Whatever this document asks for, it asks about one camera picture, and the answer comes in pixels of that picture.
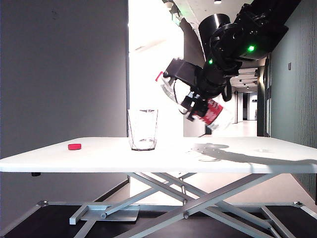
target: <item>wall panel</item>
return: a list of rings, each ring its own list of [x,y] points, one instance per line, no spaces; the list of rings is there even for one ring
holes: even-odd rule
[[[271,58],[271,135],[317,148],[317,1],[301,1],[286,25]],[[298,178],[315,196],[316,175]]]

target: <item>empty glass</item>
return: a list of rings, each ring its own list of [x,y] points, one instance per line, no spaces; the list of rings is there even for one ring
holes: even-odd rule
[[[129,143],[132,150],[154,150],[157,140],[158,111],[128,110]]]

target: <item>bottle cap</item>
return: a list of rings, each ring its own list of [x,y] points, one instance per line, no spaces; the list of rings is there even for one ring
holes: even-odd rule
[[[68,144],[68,149],[69,150],[80,150],[81,144]]]

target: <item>dark gray wall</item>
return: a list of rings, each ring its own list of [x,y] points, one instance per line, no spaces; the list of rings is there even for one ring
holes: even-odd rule
[[[271,56],[271,135],[317,148],[317,0],[302,0],[286,25]],[[315,195],[316,175],[299,178]]]
[[[1,157],[126,136],[127,45],[126,0],[2,0]],[[125,179],[2,173],[2,227],[41,199],[93,200]]]

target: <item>ceiling light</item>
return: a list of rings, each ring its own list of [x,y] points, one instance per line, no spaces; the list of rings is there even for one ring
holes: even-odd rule
[[[166,3],[164,3],[164,4],[165,4],[167,10],[169,10],[169,11],[172,10],[172,7],[173,7],[173,5],[174,5],[174,4],[173,4],[172,2],[170,2],[170,1],[168,1],[168,2],[166,2]]]

